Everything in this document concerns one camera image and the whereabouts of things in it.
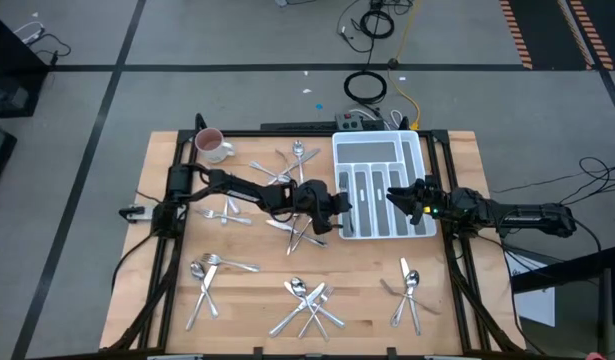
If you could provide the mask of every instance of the white mug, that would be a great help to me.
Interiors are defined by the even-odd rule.
[[[196,134],[194,144],[202,157],[210,163],[219,163],[227,156],[234,156],[234,146],[225,141],[223,133],[218,129],[207,128]]]

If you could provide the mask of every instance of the mug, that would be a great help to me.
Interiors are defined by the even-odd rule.
[[[234,156],[234,146],[225,141],[223,133],[218,129],[207,128],[196,134],[194,145],[202,157],[210,163],[219,163],[227,156]]]

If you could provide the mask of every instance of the plastic utensil organizer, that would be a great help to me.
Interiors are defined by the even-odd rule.
[[[389,201],[389,187],[424,179],[425,166],[415,131],[341,132],[332,137],[336,188],[353,206],[338,216],[346,240],[416,238],[436,235],[436,222],[423,215],[418,225]]]

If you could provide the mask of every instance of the yellow cable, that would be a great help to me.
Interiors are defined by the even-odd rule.
[[[403,48],[405,47],[405,42],[407,41],[407,35],[409,35],[409,28],[411,27],[411,24],[413,24],[414,16],[416,15],[416,13],[418,12],[418,9],[420,8],[420,1],[421,0],[414,0],[414,7],[411,9],[411,12],[409,13],[409,20],[407,21],[407,27],[405,28],[405,33],[403,34],[402,39],[400,40],[400,46],[398,47],[398,53],[396,53],[396,60],[398,62],[400,62],[400,54],[402,53]],[[396,88],[396,91],[398,91],[398,93],[402,97],[409,100],[409,102],[412,105],[414,105],[414,107],[416,108],[416,120],[414,120],[414,123],[411,124],[409,128],[411,130],[418,130],[419,122],[420,122],[420,106],[418,105],[416,100],[412,99],[409,95],[405,94],[405,92],[402,91],[398,87],[396,82],[394,82],[394,80],[391,78],[391,70],[389,69],[387,69],[387,77],[389,78],[389,81],[391,82],[391,84],[394,85],[394,88]]]

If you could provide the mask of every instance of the black metal frame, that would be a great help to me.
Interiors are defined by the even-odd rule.
[[[176,150],[174,152],[173,164],[180,164],[182,161],[182,155],[185,149],[185,144],[189,143],[192,137],[196,134],[198,130],[180,130],[178,131]],[[332,136],[335,131],[333,130],[309,130],[309,131],[300,131],[300,130],[272,130],[272,131],[252,131],[252,130],[235,130],[235,131],[223,131],[226,137],[327,137]],[[432,169],[432,176],[435,177],[435,180],[438,184],[442,184],[442,179],[440,176],[440,167],[438,163],[438,156],[436,152],[436,144],[439,143],[444,154],[445,158],[445,166],[447,169],[447,175],[449,179],[449,188],[453,189],[458,186],[458,180],[456,177],[456,171],[453,163],[453,156],[451,153],[451,147],[449,142],[449,135],[446,130],[432,130],[432,131],[418,131],[418,135],[420,138],[424,139],[427,144],[427,150],[430,160],[430,165]],[[197,150],[194,146],[191,146],[191,151],[189,155],[189,161],[195,162],[197,157]],[[161,276],[163,270],[163,263],[165,259],[165,253],[167,249],[167,242],[170,241],[166,238],[159,238],[158,244],[156,248],[156,253],[154,257],[154,265],[152,268],[152,274],[150,278],[150,284],[148,288],[148,301],[145,307],[141,310],[136,320],[132,324],[132,328],[137,326],[138,329],[134,329],[134,331],[128,331],[127,333],[117,342],[112,348],[101,349],[101,352],[92,353],[92,354],[80,354],[80,355],[70,355],[70,356],[59,356],[52,358],[54,360],[85,360],[85,359],[146,359],[148,356],[155,355],[165,355],[165,348],[167,344],[167,338],[169,335],[169,327],[171,322],[171,315],[173,310],[173,302],[174,295],[176,289],[176,282],[178,277],[178,268],[180,265],[181,259],[181,251],[182,251],[182,243],[184,239],[184,228],[186,224],[186,216],[182,217],[179,222],[181,226],[181,231],[179,235],[173,239],[174,246],[172,249],[172,256],[169,264],[169,269],[165,273],[165,275]],[[455,240],[455,236],[453,235],[453,229],[449,224],[441,224],[442,227],[442,235],[445,246],[445,255],[447,257],[447,264],[450,275],[460,275],[462,277],[462,273],[458,268],[456,261],[456,254],[454,252],[453,241]],[[452,295],[455,304],[455,312],[456,312],[456,324],[458,327],[458,332],[461,341],[461,347],[463,351],[463,356],[472,356],[479,357],[482,359],[502,359],[502,358],[518,358],[518,359],[526,359],[526,358],[536,358],[536,359],[555,359],[553,357],[548,356],[538,356],[531,355],[522,352],[497,352],[491,350],[491,345],[489,342],[489,332],[488,328],[492,331],[492,334],[496,332],[497,329],[493,318],[489,315],[487,310],[482,304],[480,304],[480,294],[478,292],[478,282],[476,276],[476,270],[474,266],[473,254],[471,252],[471,246],[469,239],[460,237],[458,239],[461,243],[463,258],[465,263],[465,275],[466,281],[465,284],[469,287],[468,293],[465,293],[464,288],[461,290],[458,281],[454,281],[452,277],[451,287],[452,287]],[[160,329],[158,334],[158,342],[157,347],[148,348],[148,339],[150,334],[150,329],[152,325],[152,312],[156,307],[156,304],[159,303],[161,297],[165,296],[164,299],[164,307],[163,307],[163,315],[161,318]],[[467,327],[467,318],[465,314],[465,307],[463,302],[463,295],[469,300],[469,302],[474,306],[475,313],[480,316],[476,316],[476,325],[478,328],[478,338],[480,341],[481,349],[473,349],[471,346],[469,329]],[[130,345],[134,342],[136,336],[139,335],[138,340],[138,349],[137,350],[129,350]],[[310,355],[263,355],[262,348],[254,348],[251,355],[243,355],[243,354],[209,354],[203,355],[203,359],[306,359],[309,358]],[[319,358],[327,358],[327,359],[362,359],[362,360],[373,360],[373,359],[424,359],[423,356],[399,356],[396,354],[396,349],[394,348],[386,348],[386,353],[384,356],[346,356],[346,355],[312,355]]]

